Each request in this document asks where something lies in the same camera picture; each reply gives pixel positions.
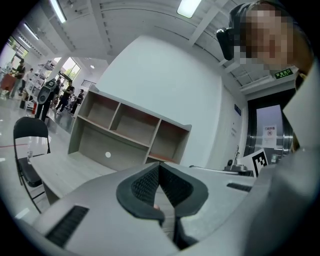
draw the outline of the floor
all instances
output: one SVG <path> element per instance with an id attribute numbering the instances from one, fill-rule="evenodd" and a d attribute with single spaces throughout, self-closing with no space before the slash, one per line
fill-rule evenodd
<path id="1" fill-rule="evenodd" d="M 8 210 L 13 217 L 23 219 L 31 224 L 39 215 L 37 209 L 32 204 L 24 186 L 20 185 L 17 167 L 15 163 L 15 153 L 13 147 L 13 129 L 15 122 L 26 116 L 30 112 L 19 108 L 20 97 L 8 99 L 2 93 L 0 95 L 0 195 L 6 203 Z M 71 132 L 74 118 L 66 111 L 62 115 L 56 116 L 56 113 L 50 111 L 50 117 L 54 118 L 59 126 L 64 128 L 68 133 Z M 67 153 L 68 134 L 64 134 L 61 129 L 49 129 L 49 143 L 51 152 L 64 151 Z M 16 140 L 18 157 L 27 156 L 28 138 Z M 46 140 L 39 142 L 39 153 L 46 153 Z M 32 196 L 36 196 L 44 191 L 43 186 L 29 190 Z M 49 202 L 45 194 L 35 199 L 37 206 L 41 211 L 49 207 Z"/>
<path id="2" fill-rule="evenodd" d="M 50 110 L 47 116 L 58 124 L 67 133 L 71 134 L 72 126 L 74 125 L 75 118 L 67 112 L 65 109 L 63 114 L 57 114 L 57 112 Z"/>

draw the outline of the white wall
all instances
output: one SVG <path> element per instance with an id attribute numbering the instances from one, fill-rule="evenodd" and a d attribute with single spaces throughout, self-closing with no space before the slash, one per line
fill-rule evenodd
<path id="1" fill-rule="evenodd" d="M 175 45 L 148 35 L 137 38 L 111 63 L 97 88 L 192 125 L 181 164 L 205 166 L 218 125 L 222 79 L 208 66 L 211 55 L 199 48 L 187 52 L 182 49 L 186 41 L 173 37 Z"/>
<path id="2" fill-rule="evenodd" d="M 27 55 L 24 57 L 24 63 L 26 67 L 29 68 L 28 65 L 30 65 L 30 68 L 33 68 L 33 70 L 35 71 L 38 67 L 38 64 L 40 63 L 40 59 L 31 51 L 29 51 Z"/>
<path id="3" fill-rule="evenodd" d="M 235 111 L 239 103 L 223 86 L 221 90 L 220 115 L 207 168 L 223 170 L 228 160 L 233 159 L 242 133 L 242 115 Z"/>
<path id="4" fill-rule="evenodd" d="M 8 45 L 5 44 L 0 54 L 0 67 L 4 68 L 8 62 L 12 60 L 16 52 Z"/>

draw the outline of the door frame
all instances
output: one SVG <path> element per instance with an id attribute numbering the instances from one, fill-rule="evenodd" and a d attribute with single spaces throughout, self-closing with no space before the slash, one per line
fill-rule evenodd
<path id="1" fill-rule="evenodd" d="M 293 131 L 288 119 L 283 113 L 283 109 L 295 93 L 296 89 L 293 88 L 248 101 L 248 132 L 243 155 L 244 157 L 255 152 L 257 137 L 257 109 L 267 108 L 275 105 L 280 105 L 283 122 L 282 156 L 289 153 Z"/>

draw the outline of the vent slot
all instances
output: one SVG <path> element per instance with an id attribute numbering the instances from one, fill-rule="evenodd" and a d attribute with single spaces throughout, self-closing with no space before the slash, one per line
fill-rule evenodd
<path id="1" fill-rule="evenodd" d="M 241 191 L 248 192 L 248 193 L 252 189 L 252 186 L 242 185 L 242 184 L 238 184 L 238 183 L 229 183 L 226 186 L 229 188 L 235 189 L 235 190 L 241 190 Z"/>
<path id="2" fill-rule="evenodd" d="M 46 235 L 46 238 L 57 246 L 63 248 L 88 211 L 88 208 L 74 206 L 66 216 L 60 220 L 53 230 Z"/>

